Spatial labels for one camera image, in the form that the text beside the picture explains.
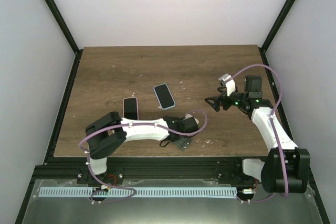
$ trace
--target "black phone screen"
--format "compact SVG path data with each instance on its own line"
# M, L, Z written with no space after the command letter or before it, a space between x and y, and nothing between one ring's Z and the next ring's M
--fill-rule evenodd
M169 109L175 106L175 101L172 94L167 86L167 84L161 84L154 87L156 97L159 101L161 108Z
M135 97L123 100L124 118L138 120L138 100Z

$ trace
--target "wooden table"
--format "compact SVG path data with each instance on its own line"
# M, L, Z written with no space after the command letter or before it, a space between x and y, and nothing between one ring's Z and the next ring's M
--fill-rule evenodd
M163 46L85 48L75 78L54 156L84 156L77 147L85 127L108 112L122 115L122 99L135 96L139 117L154 120L165 115L182 117L186 111L202 109L208 116L204 131L184 151L174 144L159 147L154 140L122 144L113 156L230 156L267 155L266 146L252 121L237 108L215 112L205 97L218 95L218 78L245 66L262 63L255 45ZM264 98L274 99L265 70L256 67L236 78L243 90L244 76L263 78ZM162 111L153 92L167 83L176 107ZM195 117L204 122L200 113Z

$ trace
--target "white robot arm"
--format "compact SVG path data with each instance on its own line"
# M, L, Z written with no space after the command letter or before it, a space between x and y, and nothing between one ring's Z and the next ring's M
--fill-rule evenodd
M228 110L231 106L238 107L257 126L269 152L265 161L256 158L244 159L243 173L259 180L267 192L284 192L281 160L275 133L271 125L272 118L284 152L289 192L305 192L309 174L309 152L306 149L298 148L286 134L275 114L271 115L273 106L269 100L263 99L261 77L246 76L244 92L241 93L238 92L230 75L223 75L219 78L219 81L222 85L217 88L220 95L206 98L205 101L215 111L219 111L221 107L224 110Z
M111 134L104 131L88 140L92 171L95 175L105 173L107 157L121 144L129 141L156 140L160 141L161 147L171 142L184 151L192 141L191 136L186 133L198 131L198 123L199 121L190 114L182 118L165 116L152 121L144 121L121 118L118 112L110 112L86 127L86 135L90 135L107 126L120 126L116 127ZM171 130L184 135L171 133Z
M275 134L273 128L271 126L271 112L272 109L269 107L262 107L258 109L254 109L252 112L251 120L259 129L262 138L264 139L268 152L272 148L278 147ZM282 128L281 124L279 123L277 117L273 116L273 122L278 133L281 147L283 150L294 150L298 148L298 146L293 142L292 139L289 138L287 133ZM246 175L252 176L257 180L261 181L261 171L264 167L265 162L259 159L252 159L247 158L243 160L243 172Z

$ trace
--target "white wall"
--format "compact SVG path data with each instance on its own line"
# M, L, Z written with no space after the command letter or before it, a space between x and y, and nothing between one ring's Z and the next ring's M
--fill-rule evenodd
M285 0L55 0L79 47L261 44Z
M74 53L43 0L0 0L0 222L42 164Z
M283 105L336 223L336 1L297 0L267 58L283 82Z

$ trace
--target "purple cable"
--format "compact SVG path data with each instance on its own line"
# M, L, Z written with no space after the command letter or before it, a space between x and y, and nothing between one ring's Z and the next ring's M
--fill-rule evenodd
M228 79L225 83L227 83L228 81L230 80L233 80L237 75L239 75L240 73L244 72L246 69L249 69L249 68L252 68L252 67L264 67L264 68L267 68L268 70L270 70L275 76L276 78L278 79L279 81L279 88L280 88L280 95L279 95L279 99L277 101L277 103L275 104L272 112L271 112L271 115L274 115L277 107L279 106L280 104L280 101L281 101L281 98L282 98L282 87L281 87L281 82L280 82L280 78L278 76L278 74L273 70L271 69L269 66L267 65L264 65L264 64L253 64L253 65L250 65L250 66L247 66L246 68L243 68L242 70L238 71L236 74L234 74L230 79ZM271 116L270 118L270 122L271 122L271 126L272 126L272 129L274 131L274 135L275 135L275 139L277 141L277 144L278 144L278 148L279 148L279 153L280 153L280 160L281 160L281 168L282 168L282 175L284 177L284 183L285 183L285 194L283 195L284 197L287 197L288 196L288 193L289 193L289 188L288 188L288 178L287 178L287 173L286 173L286 165L285 165L285 157L284 157L284 153L283 153L283 150L282 150L282 147L281 147L281 142L280 142L280 139L279 139L279 135L277 133L277 130L275 128L275 125L274 125L274 122L273 122L273 117ZM271 195L267 198L265 198L264 200L268 200L270 198L272 198L274 195Z
M193 111L186 112L185 114L189 114L189 113L195 112L195 111L200 111L204 115L204 118L205 118L203 126L199 130L197 130L195 132L191 132L191 133L178 132L178 131L172 130L172 129L168 128L168 127L165 127L165 126L162 126L162 125L159 125L159 124L157 124L156 127L160 127L160 128L165 129L165 130L167 130L169 132L172 132L172 133L175 133L175 134L178 134L178 135L182 135L182 136L196 135L197 133L201 132L205 128L205 126L206 126L206 124L208 122L208 117L207 117L206 113L203 110L193 110ZM100 129L98 131L95 131L92 134L90 134L87 137L85 137L82 141L80 141L79 144L78 144L78 147L81 148L82 150L84 150L85 152L89 152L88 149L82 147L83 143L85 143L87 140L89 140L90 138L92 138L92 137L94 137L94 136L96 136L96 135L98 135L98 134L100 134L102 132L105 132L105 131L108 131L108 130L113 130L113 129L120 128L120 127L125 127L125 126L128 127L128 126L130 126L130 124L129 123L123 123L123 124L118 124L118 125L113 125L113 126L105 127L105 128L102 128L102 129ZM155 123L132 123L132 126L155 126ZM114 186L114 185L109 185L109 184L104 183L92 171L92 168L90 166L90 154L87 156L87 161L88 161L88 167L89 167L90 174L92 175L92 177L98 183L100 183L100 184L102 184L104 186L110 187L110 188L133 191L133 193L131 195L129 195L129 196L123 197L121 199L109 201L109 202L106 202L106 203L123 201L125 199L131 198L132 196L134 196L137 193L137 191L134 188L119 187L119 186Z
M92 192L92 194L91 194L91 196L90 196L90 200L93 202L94 201L94 199L93 199L93 197L94 197L94 195L96 195L96 194L98 194L98 193L105 193L106 194L106 196L107 196L107 192L106 191L104 191L104 190L96 190L96 191L93 191Z
M123 197L121 199L116 199L116 200L112 200L112 201L109 201L109 202L105 202L105 203L112 203L112 202L120 202L120 201L123 201L123 200L126 200L126 199L129 199L131 198L132 196L134 196L137 191L134 189L134 188L128 188L128 187L120 187L120 186L114 186L114 185L109 185L109 184L106 184L104 183L103 181L101 181L99 178L97 178L97 176L93 173L92 171L92 168L91 168L91 165L90 165L90 155L87 156L87 161L88 161L88 167L89 167L89 171L90 171L90 174L92 175L92 177L100 184L104 185L104 186L107 186L107 187L110 187L110 188L115 188L115 189L122 189L122 190L130 190L132 191L133 193L129 196L126 196L126 197Z

